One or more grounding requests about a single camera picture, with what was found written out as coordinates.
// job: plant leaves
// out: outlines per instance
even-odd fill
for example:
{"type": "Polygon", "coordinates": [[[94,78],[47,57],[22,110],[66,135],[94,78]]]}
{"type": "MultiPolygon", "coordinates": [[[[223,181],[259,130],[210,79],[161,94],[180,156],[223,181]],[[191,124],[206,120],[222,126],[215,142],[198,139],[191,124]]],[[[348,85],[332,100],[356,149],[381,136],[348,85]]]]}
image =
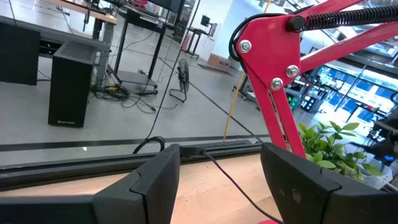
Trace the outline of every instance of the plant leaves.
{"type": "Polygon", "coordinates": [[[317,137],[315,138],[316,141],[320,140],[323,138],[325,135],[324,134],[318,134],[317,137]]]}
{"type": "Polygon", "coordinates": [[[313,129],[313,130],[315,130],[315,128],[317,128],[318,127],[318,124],[314,124],[311,128],[309,128],[309,129],[313,129]]]}
{"type": "Polygon", "coordinates": [[[329,144],[327,144],[325,147],[325,152],[331,153],[332,151],[333,151],[333,148],[329,144]]]}
{"type": "Polygon", "coordinates": [[[356,169],[356,163],[352,161],[351,159],[345,159],[344,163],[347,164],[347,166],[356,169]]]}
{"type": "Polygon", "coordinates": [[[317,162],[318,165],[321,165],[324,168],[327,169],[334,169],[336,168],[336,165],[334,165],[334,163],[330,162],[330,161],[319,161],[317,162]]]}
{"type": "Polygon", "coordinates": [[[342,150],[342,149],[336,150],[336,155],[337,155],[340,159],[344,159],[343,150],[342,150]]]}
{"type": "Polygon", "coordinates": [[[310,139],[310,138],[314,137],[314,135],[315,135],[315,131],[312,128],[308,129],[305,132],[305,138],[306,139],[310,139]]]}
{"type": "Polygon", "coordinates": [[[333,137],[333,135],[331,135],[328,138],[326,138],[326,140],[328,141],[329,145],[332,145],[333,141],[335,140],[335,137],[333,137]]]}
{"type": "Polygon", "coordinates": [[[380,172],[375,165],[371,164],[362,164],[363,168],[366,170],[371,175],[383,175],[382,172],[380,172]]]}
{"type": "Polygon", "coordinates": [[[344,135],[347,135],[347,136],[353,136],[353,137],[356,137],[356,135],[355,135],[355,134],[353,134],[353,133],[348,133],[348,132],[344,132],[344,131],[340,132],[340,134],[344,134],[344,135]]]}
{"type": "Polygon", "coordinates": [[[338,126],[336,123],[329,121],[331,126],[333,127],[334,130],[336,130],[337,132],[341,131],[341,127],[338,126]]]}
{"type": "Polygon", "coordinates": [[[363,152],[355,152],[354,153],[354,157],[358,158],[358,159],[365,159],[366,158],[366,156],[365,156],[365,154],[363,152]]]}
{"type": "Polygon", "coordinates": [[[344,147],[343,144],[337,143],[333,146],[333,149],[336,151],[340,151],[340,150],[342,150],[343,147],[344,147]]]}
{"type": "Polygon", "coordinates": [[[298,126],[304,133],[307,131],[307,128],[305,127],[305,125],[303,123],[299,123],[298,126]]]}
{"type": "Polygon", "coordinates": [[[359,170],[359,167],[356,167],[356,177],[358,178],[358,180],[363,180],[363,176],[361,171],[359,170]]]}
{"type": "Polygon", "coordinates": [[[313,161],[314,162],[319,162],[323,159],[323,153],[321,151],[317,152],[314,157],[313,157],[313,161]]]}
{"type": "Polygon", "coordinates": [[[307,157],[307,159],[309,160],[309,161],[312,161],[313,162],[313,157],[310,155],[310,154],[305,154],[305,156],[307,157]]]}
{"type": "Polygon", "coordinates": [[[359,123],[357,123],[357,122],[346,124],[346,125],[344,125],[343,130],[352,131],[352,130],[356,129],[358,126],[359,126],[359,123]]]}
{"type": "Polygon", "coordinates": [[[324,150],[324,148],[328,145],[325,140],[319,139],[315,141],[315,147],[319,150],[324,150]]]}
{"type": "Polygon", "coordinates": [[[333,137],[335,139],[338,139],[338,140],[342,140],[343,139],[343,137],[341,135],[339,135],[338,133],[333,134],[333,137]]]}
{"type": "Polygon", "coordinates": [[[347,153],[346,154],[346,159],[353,159],[354,154],[352,153],[347,153]]]}
{"type": "Polygon", "coordinates": [[[318,121],[318,123],[322,127],[322,129],[324,129],[326,127],[322,122],[318,121]]]}

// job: wooden desk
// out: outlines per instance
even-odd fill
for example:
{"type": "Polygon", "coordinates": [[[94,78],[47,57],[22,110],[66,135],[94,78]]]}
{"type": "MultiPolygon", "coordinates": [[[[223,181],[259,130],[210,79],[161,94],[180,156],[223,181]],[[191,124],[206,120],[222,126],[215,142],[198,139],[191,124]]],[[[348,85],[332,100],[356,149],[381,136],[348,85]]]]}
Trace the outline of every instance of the wooden desk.
{"type": "MultiPolygon", "coordinates": [[[[263,210],[281,219],[266,184],[260,155],[219,160],[220,166],[263,210]]],[[[22,195],[95,194],[126,174],[0,192],[0,197],[22,195]]],[[[212,162],[183,165],[171,223],[247,223],[267,220],[212,162]]]]}
{"type": "MultiPolygon", "coordinates": [[[[43,0],[43,1],[51,3],[51,4],[55,4],[58,6],[62,6],[62,7],[71,9],[76,12],[81,12],[84,14],[87,14],[87,12],[88,12],[88,10],[86,9],[86,7],[88,7],[88,5],[83,0],[63,0],[63,1],[62,0],[43,0]]],[[[103,15],[98,12],[90,11],[90,16],[93,16],[97,19],[101,19],[102,21],[105,21],[105,22],[110,22],[112,24],[118,23],[118,20],[110,14],[103,15]]]]}

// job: spring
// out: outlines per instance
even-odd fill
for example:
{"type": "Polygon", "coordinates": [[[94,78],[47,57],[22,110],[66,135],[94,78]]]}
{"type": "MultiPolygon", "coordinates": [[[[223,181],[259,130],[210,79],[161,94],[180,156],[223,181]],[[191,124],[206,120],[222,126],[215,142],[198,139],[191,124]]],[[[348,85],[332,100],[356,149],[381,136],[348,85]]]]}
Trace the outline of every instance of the spring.
{"type": "Polygon", "coordinates": [[[310,15],[301,31],[398,21],[398,6],[310,15]]]}

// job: concrete floor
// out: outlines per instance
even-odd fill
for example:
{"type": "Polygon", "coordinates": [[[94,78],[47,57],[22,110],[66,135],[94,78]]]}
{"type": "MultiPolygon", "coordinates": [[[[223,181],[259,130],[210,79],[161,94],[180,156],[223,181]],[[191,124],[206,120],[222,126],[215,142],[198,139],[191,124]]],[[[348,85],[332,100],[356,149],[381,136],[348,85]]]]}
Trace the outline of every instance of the concrete floor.
{"type": "MultiPolygon", "coordinates": [[[[0,0],[0,15],[12,17],[9,14],[7,0],[0,0]]],[[[12,0],[14,14],[17,19],[22,18],[23,13],[29,13],[29,18],[22,19],[27,22],[40,24],[58,30],[68,31],[62,13],[55,11],[54,5],[42,1],[12,0]]],[[[112,51],[116,51],[120,38],[123,19],[114,29],[112,51]]],[[[128,27],[126,41],[130,45],[123,52],[119,70],[136,72],[138,69],[148,71],[152,55],[155,50],[158,34],[140,27],[128,27]]],[[[168,76],[172,73],[177,58],[179,46],[169,38],[164,39],[159,58],[152,79],[158,81],[159,94],[143,96],[142,99],[152,105],[160,105],[160,101],[166,89],[168,76]]],[[[233,99],[233,85],[237,85],[240,72],[230,70],[232,75],[225,75],[204,70],[198,64],[206,64],[202,59],[186,57],[190,68],[190,88],[187,93],[187,101],[181,103],[166,94],[163,107],[174,109],[161,109],[158,120],[151,136],[164,138],[183,138],[182,144],[197,144],[204,142],[218,142],[222,138],[224,125],[227,119],[226,111],[233,99]],[[219,140],[211,140],[207,137],[218,136],[219,140]]],[[[114,65],[116,57],[109,58],[109,64],[114,65]]],[[[39,70],[51,77],[51,59],[39,58],[39,70]]],[[[38,73],[38,78],[45,78],[38,73]]],[[[113,77],[108,77],[107,83],[113,84],[113,77]]],[[[143,86],[124,84],[126,88],[140,90],[143,86]]],[[[179,88],[178,78],[172,77],[170,88],[179,88]]],[[[37,86],[18,85],[0,82],[0,166],[21,164],[26,162],[59,161],[64,159],[76,159],[99,156],[112,156],[130,154],[137,145],[134,139],[145,138],[154,122],[155,114],[141,112],[138,107],[122,108],[120,103],[111,103],[97,98],[91,98],[87,107],[84,128],[63,128],[47,124],[50,82],[38,82],[37,86]],[[132,140],[132,144],[119,144],[112,140],[132,140]],[[62,146],[63,142],[101,141],[105,146],[78,147],[62,146]],[[46,149],[37,148],[39,143],[51,143],[54,147],[46,149]]],[[[303,112],[294,113],[297,122],[307,125],[316,123],[312,116],[303,112]]],[[[256,142],[257,138],[270,141],[268,131],[262,114],[255,109],[255,104],[250,101],[236,100],[233,118],[228,129],[228,136],[237,139],[248,139],[256,142]]],[[[159,150],[158,145],[150,144],[142,152],[159,150]]]]}

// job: green plant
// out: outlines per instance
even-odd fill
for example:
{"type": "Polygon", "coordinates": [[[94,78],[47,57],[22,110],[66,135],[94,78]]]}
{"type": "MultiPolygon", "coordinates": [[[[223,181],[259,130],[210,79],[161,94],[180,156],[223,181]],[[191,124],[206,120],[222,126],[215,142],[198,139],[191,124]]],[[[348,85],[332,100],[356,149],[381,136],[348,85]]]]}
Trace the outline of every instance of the green plant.
{"type": "Polygon", "coordinates": [[[350,131],[355,130],[359,123],[349,123],[342,128],[332,121],[330,124],[326,126],[319,122],[308,129],[304,124],[298,124],[308,160],[358,181],[363,180],[359,164],[371,175],[382,175],[376,166],[359,162],[366,158],[363,152],[343,153],[345,145],[337,142],[343,139],[342,136],[355,136],[350,131]]]}

